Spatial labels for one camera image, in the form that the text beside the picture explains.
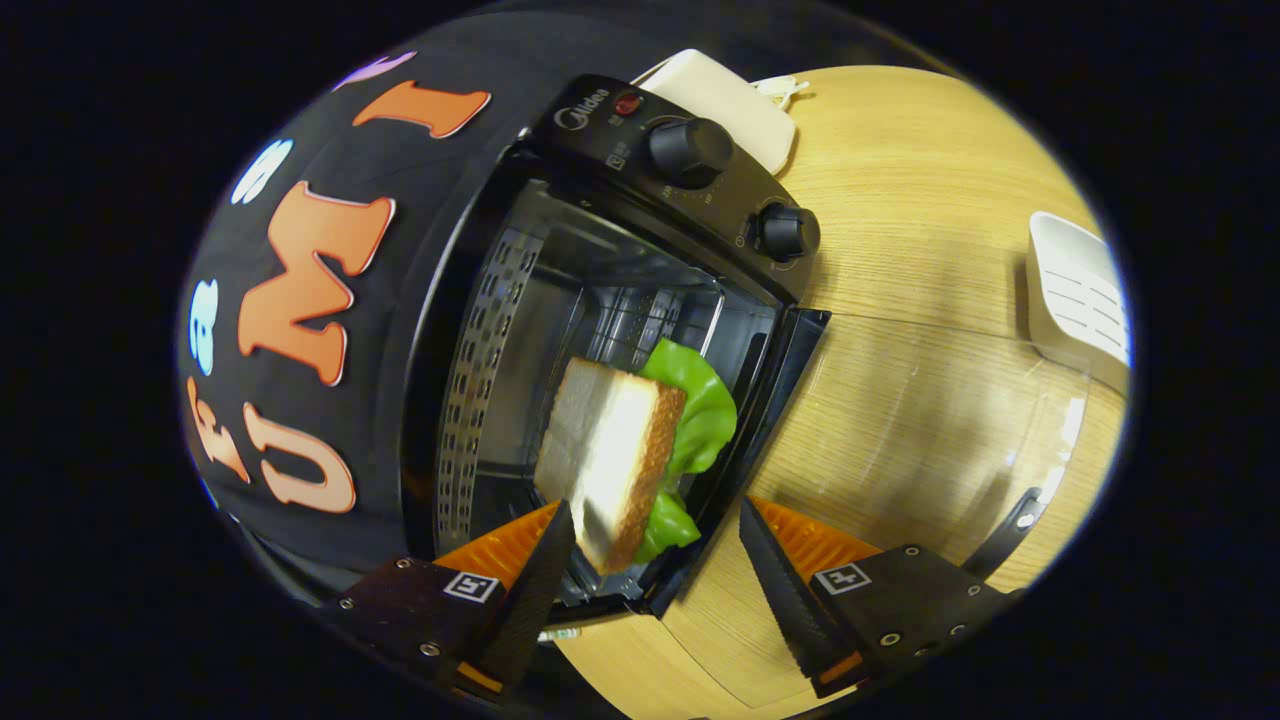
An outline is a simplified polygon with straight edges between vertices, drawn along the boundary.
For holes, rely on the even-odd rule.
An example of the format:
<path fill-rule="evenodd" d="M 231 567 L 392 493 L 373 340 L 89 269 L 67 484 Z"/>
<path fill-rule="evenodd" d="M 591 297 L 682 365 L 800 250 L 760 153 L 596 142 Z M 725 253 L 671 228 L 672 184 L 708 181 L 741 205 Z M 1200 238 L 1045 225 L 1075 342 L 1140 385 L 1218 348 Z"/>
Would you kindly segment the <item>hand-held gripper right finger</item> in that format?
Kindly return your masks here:
<path fill-rule="evenodd" d="M 879 550 L 760 497 L 742 501 L 739 537 L 819 700 L 893 684 L 1016 600 L 920 544 Z"/>

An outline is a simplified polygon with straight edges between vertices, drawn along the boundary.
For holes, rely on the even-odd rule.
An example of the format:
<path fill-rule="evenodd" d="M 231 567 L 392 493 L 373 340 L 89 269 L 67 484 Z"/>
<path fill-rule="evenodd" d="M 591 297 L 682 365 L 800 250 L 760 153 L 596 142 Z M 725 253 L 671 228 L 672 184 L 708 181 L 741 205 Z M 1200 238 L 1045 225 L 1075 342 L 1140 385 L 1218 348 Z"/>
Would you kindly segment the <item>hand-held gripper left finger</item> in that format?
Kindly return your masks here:
<path fill-rule="evenodd" d="M 358 647 L 435 691 L 503 701 L 526 673 L 576 548 L 549 503 L 431 561 L 401 557 L 338 596 Z"/>

